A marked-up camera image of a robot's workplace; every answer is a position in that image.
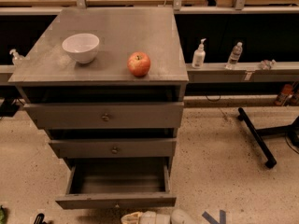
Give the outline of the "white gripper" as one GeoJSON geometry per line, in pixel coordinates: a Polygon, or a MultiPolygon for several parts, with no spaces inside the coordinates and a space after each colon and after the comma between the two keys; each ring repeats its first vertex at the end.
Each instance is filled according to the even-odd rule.
{"type": "Polygon", "coordinates": [[[156,212],[133,212],[121,218],[122,224],[170,224],[170,216],[156,212]]]}

